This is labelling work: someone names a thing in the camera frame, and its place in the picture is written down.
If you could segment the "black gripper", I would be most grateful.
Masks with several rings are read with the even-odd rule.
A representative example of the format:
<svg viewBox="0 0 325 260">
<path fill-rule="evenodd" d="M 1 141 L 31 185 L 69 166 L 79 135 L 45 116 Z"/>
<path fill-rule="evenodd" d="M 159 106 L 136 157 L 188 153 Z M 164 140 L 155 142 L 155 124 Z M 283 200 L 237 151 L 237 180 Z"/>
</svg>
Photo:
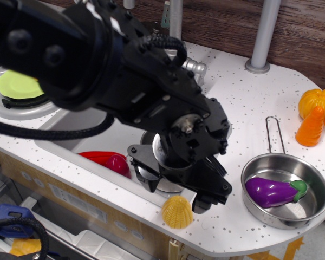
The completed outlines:
<svg viewBox="0 0 325 260">
<path fill-rule="evenodd" d="M 231 126 L 221 104 L 206 99 L 208 116 L 187 114 L 172 124 L 167 134 L 160 134 L 166 153 L 168 178 L 196 193 L 192 211 L 203 214 L 212 205 L 225 205 L 232 191 L 225 180 L 222 167 L 211 166 L 216 154 L 225 154 Z M 158 163 L 151 145 L 132 145 L 128 148 L 136 177 L 142 186 L 154 193 L 160 182 Z"/>
</svg>

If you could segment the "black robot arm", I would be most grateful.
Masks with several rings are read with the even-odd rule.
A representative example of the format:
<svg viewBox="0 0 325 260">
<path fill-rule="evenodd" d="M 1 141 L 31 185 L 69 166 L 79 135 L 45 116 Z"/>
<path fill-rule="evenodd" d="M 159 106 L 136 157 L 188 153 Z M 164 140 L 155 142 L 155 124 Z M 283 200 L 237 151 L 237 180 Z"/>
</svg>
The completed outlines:
<svg viewBox="0 0 325 260">
<path fill-rule="evenodd" d="M 132 145 L 138 179 L 154 192 L 167 179 L 196 193 L 193 212 L 225 204 L 232 191 L 215 159 L 228 146 L 230 123 L 183 68 L 181 40 L 151 35 L 114 1 L 80 1 L 57 12 L 38 1 L 0 1 L 0 66 L 36 78 L 60 108 L 107 113 L 78 131 L 41 131 L 0 122 L 0 133 L 37 140 L 72 140 L 107 130 L 115 119 L 154 133 Z"/>
</svg>

